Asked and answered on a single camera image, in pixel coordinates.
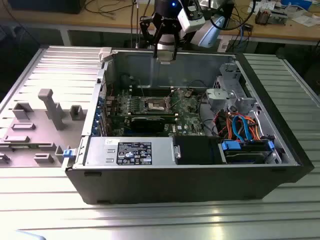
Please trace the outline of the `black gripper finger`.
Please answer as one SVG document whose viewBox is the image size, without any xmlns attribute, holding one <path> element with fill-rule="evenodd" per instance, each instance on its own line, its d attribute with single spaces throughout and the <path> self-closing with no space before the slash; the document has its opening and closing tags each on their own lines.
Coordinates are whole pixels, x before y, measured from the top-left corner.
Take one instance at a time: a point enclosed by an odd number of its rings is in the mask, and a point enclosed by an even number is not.
<svg viewBox="0 0 320 240">
<path fill-rule="evenodd" d="M 153 58 L 156 59 L 158 56 L 158 43 L 165 33 L 164 20 L 160 14 L 155 12 L 151 17 L 141 16 L 139 24 L 145 42 L 148 46 L 153 46 Z M 154 35 L 151 35 L 148 30 L 151 24 L 155 26 Z"/>
<path fill-rule="evenodd" d="M 175 61 L 177 57 L 178 48 L 180 46 L 180 32 L 182 30 L 181 25 L 176 21 L 172 23 L 172 31 L 174 37 L 174 50 L 172 55 L 172 60 Z"/>
</svg>

